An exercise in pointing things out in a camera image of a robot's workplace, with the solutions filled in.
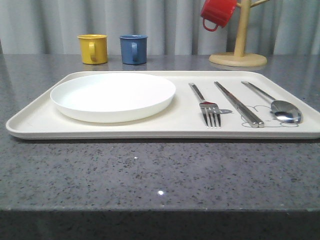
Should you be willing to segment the steel fork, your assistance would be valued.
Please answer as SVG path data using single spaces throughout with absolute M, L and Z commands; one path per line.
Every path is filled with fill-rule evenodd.
M 209 128 L 220 128 L 221 127 L 221 116 L 219 113 L 219 107 L 216 103 L 205 100 L 201 91 L 198 89 L 195 83 L 190 82 L 188 84 L 193 92 L 199 99 L 199 107 L 202 113 L 206 127 Z

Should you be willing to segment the white round plate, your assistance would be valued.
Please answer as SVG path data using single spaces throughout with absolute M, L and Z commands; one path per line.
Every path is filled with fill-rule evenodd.
M 144 73 L 104 73 L 56 86 L 50 99 L 64 115 L 91 123 L 120 123 L 153 116 L 167 108 L 176 86 Z

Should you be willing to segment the steel spoon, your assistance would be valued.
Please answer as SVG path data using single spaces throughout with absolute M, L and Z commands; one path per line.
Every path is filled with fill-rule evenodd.
M 241 83 L 256 94 L 270 100 L 270 113 L 278 121 L 287 124 L 300 124 L 303 122 L 302 112 L 292 103 L 285 100 L 275 99 L 273 96 L 248 81 L 242 81 Z

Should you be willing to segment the cream rabbit serving tray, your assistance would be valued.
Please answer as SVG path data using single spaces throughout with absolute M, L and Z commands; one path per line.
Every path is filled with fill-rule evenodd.
M 91 123 L 60 113 L 50 99 L 42 95 L 11 117 L 6 128 L 21 139 L 129 139 L 129 138 L 210 138 L 210 139 L 317 139 L 320 114 L 262 74 L 250 71 L 153 71 L 176 86 L 172 103 L 153 116 L 121 123 Z M 253 128 L 215 86 L 219 82 L 264 121 L 263 128 Z M 271 96 L 298 107 L 301 124 L 287 124 L 271 114 L 270 103 L 245 86 L 250 82 Z M 229 114 L 221 116 L 221 127 L 207 128 L 199 102 L 189 83 L 195 83 L 204 97 L 217 103 Z

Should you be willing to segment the blue enamel mug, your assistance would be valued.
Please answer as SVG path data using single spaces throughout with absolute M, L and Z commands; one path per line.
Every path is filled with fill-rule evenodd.
M 147 62 L 147 35 L 126 34 L 119 39 L 123 64 L 141 65 Z

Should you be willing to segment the yellow enamel mug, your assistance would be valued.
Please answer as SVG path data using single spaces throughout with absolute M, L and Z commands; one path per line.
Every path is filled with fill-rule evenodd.
M 82 34 L 77 36 L 80 44 L 81 59 L 87 65 L 99 65 L 108 62 L 107 35 Z

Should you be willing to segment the wooden mug tree stand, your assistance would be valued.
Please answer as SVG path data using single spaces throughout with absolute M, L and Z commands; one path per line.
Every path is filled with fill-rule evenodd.
M 268 0 L 241 0 L 237 3 L 240 8 L 239 23 L 233 52 L 220 52 L 211 54 L 209 61 L 214 64 L 231 67 L 259 67 L 267 64 L 267 58 L 255 53 L 245 53 L 247 32 L 251 8 L 266 3 Z

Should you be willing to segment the red enamel mug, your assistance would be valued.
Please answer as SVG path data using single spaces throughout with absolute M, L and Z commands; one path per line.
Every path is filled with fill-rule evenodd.
M 204 29 L 214 32 L 218 27 L 224 28 L 232 17 L 236 6 L 236 0 L 206 0 L 200 12 Z M 207 27 L 206 20 L 214 23 L 215 27 Z

